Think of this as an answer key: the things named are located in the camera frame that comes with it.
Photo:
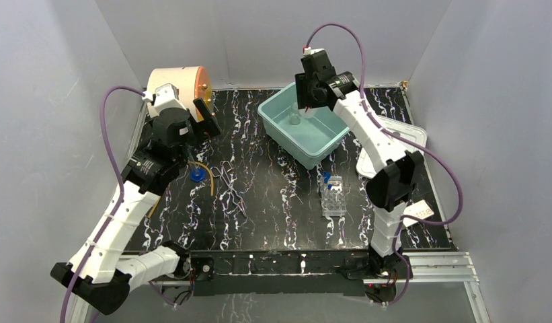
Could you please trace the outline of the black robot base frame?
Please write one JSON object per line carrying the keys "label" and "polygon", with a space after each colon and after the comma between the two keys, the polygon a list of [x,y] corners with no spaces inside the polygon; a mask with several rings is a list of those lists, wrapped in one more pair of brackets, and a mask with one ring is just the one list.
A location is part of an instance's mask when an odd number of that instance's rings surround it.
{"label": "black robot base frame", "polygon": [[193,287],[196,297],[237,293],[369,297],[389,303],[413,278],[408,256],[382,259],[371,249],[204,251],[192,253],[186,278],[161,275],[163,287]]}

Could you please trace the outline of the small clear glass jar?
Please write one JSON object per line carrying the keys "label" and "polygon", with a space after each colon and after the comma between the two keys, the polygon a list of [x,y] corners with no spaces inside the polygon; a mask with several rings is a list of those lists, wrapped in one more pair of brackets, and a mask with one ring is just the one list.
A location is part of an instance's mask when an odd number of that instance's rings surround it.
{"label": "small clear glass jar", "polygon": [[292,104],[292,106],[290,107],[289,109],[289,117],[288,117],[288,121],[291,125],[298,125],[301,123],[301,114],[299,112],[299,106],[298,104],[295,102]]}

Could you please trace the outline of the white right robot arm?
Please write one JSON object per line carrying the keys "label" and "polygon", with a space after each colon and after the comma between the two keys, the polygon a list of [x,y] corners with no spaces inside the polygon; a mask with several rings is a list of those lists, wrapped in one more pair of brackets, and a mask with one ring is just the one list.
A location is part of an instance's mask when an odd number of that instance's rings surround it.
{"label": "white right robot arm", "polygon": [[372,162],[375,175],[366,185],[375,208],[369,269],[375,277],[385,279],[396,269],[403,212],[424,157],[400,144],[377,120],[362,84],[350,72],[337,73],[324,49],[304,48],[301,64],[303,72],[294,77],[299,108],[331,110],[348,126]]}

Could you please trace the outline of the clear glass tube blue stopper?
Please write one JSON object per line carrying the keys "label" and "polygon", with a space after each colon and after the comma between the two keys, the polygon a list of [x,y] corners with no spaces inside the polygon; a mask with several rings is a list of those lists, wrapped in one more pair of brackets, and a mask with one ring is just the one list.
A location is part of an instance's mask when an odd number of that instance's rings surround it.
{"label": "clear glass tube blue stopper", "polygon": [[203,179],[206,178],[206,171],[201,166],[199,166],[191,153],[188,155],[188,164],[191,166],[191,181],[201,182],[203,181]]}

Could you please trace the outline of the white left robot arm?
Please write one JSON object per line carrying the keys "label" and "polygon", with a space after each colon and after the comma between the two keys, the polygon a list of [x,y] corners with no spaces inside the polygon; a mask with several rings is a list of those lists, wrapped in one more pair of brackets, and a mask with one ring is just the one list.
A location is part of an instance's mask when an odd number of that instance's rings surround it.
{"label": "white left robot arm", "polygon": [[115,167],[117,187],[104,214],[79,251],[56,263],[51,277],[98,312],[110,315],[129,293],[161,276],[194,283],[207,258],[193,259],[175,242],[123,260],[122,253],[149,210],[157,206],[181,170],[193,166],[191,148],[220,134],[198,73],[182,77],[168,69],[147,84],[141,98],[149,111],[151,136],[141,143],[124,168]]}

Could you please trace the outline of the white plastic bin lid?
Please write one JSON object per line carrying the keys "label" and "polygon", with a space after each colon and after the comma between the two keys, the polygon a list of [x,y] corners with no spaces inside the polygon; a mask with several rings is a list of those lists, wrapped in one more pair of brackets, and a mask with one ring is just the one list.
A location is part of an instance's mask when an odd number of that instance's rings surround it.
{"label": "white plastic bin lid", "polygon": [[392,136],[386,136],[384,132],[379,131],[371,121],[357,122],[351,128],[354,136],[361,144],[361,152],[356,164],[356,171],[359,175],[365,178],[373,178],[377,174],[375,165],[378,165],[379,151],[386,151],[387,148],[392,150],[394,146],[398,151],[402,151],[402,147],[410,153],[417,149],[404,141],[412,142],[420,147],[425,147],[428,134],[427,132],[412,124],[407,124],[397,120],[393,120],[384,116],[375,116],[378,121]]}

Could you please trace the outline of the clear acrylic test tube rack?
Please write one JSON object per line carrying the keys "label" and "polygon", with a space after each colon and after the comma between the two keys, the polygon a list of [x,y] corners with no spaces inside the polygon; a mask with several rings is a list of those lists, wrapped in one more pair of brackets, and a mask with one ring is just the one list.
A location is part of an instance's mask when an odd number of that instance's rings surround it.
{"label": "clear acrylic test tube rack", "polygon": [[[331,190],[327,188],[328,184],[333,184]],[[343,217],[346,215],[346,198],[341,176],[331,175],[329,179],[325,179],[322,175],[319,180],[319,197],[324,217]]]}

